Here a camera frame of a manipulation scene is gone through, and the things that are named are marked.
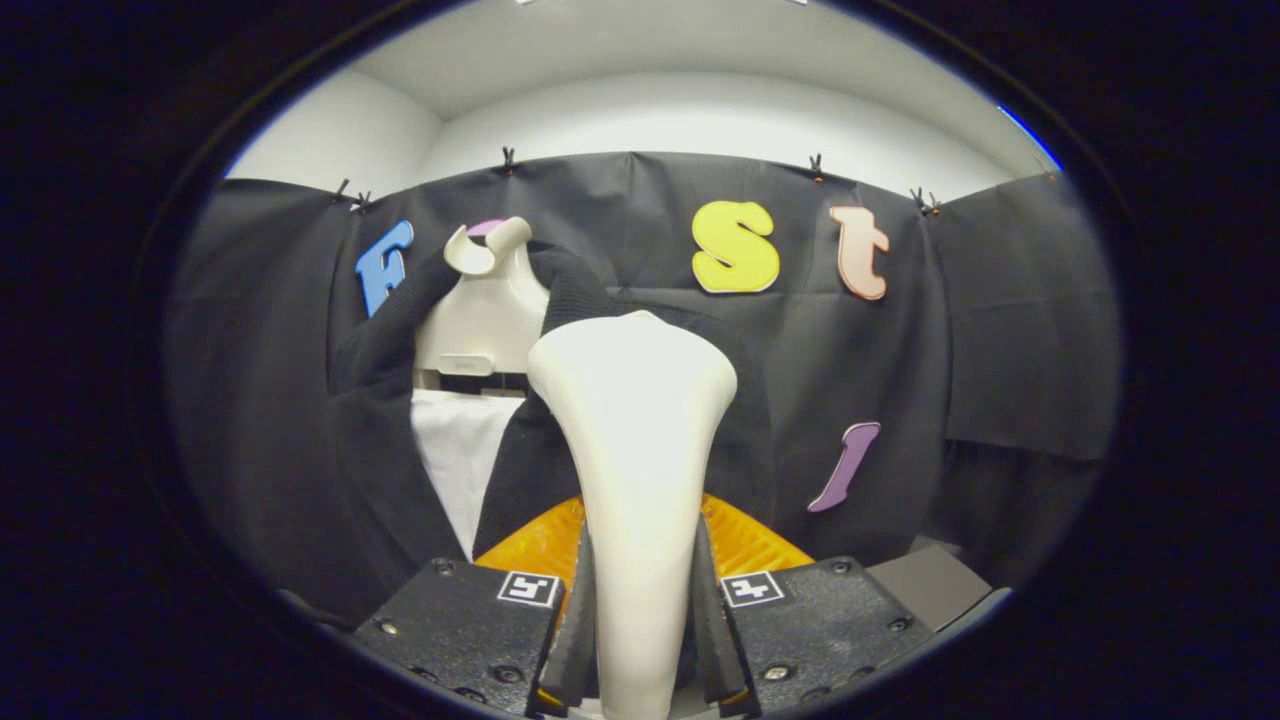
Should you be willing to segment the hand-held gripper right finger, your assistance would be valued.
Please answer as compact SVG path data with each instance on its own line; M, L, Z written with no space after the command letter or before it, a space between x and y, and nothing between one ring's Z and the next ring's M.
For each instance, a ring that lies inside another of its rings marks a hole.
M700 511L690 626L705 701L722 717L764 717L855 691L933 638L854 559L812 559L712 495Z

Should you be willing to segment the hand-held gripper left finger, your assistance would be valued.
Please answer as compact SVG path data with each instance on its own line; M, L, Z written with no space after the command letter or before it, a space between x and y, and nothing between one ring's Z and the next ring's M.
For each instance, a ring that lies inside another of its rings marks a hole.
M434 559L353 641L426 691L499 715L566 717L588 693L595 605L585 507L572 498L475 562Z

